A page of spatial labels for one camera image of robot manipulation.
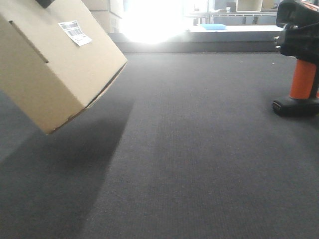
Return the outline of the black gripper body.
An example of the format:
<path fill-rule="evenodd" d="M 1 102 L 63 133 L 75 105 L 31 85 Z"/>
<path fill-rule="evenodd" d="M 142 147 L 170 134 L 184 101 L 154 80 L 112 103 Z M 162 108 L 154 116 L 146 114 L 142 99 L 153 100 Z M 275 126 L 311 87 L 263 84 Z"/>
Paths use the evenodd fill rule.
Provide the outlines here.
<path fill-rule="evenodd" d="M 287 23 L 279 35 L 274 38 L 274 43 L 282 55 L 304 61 L 318 61 L 319 23 L 305 26 Z"/>

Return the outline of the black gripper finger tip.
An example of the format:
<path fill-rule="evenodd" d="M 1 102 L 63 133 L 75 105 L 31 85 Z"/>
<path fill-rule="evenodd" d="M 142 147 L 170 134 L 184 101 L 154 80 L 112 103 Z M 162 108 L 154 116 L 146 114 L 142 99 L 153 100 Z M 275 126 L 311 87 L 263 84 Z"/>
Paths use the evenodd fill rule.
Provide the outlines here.
<path fill-rule="evenodd" d="M 35 0 L 42 8 L 48 8 L 55 0 Z"/>

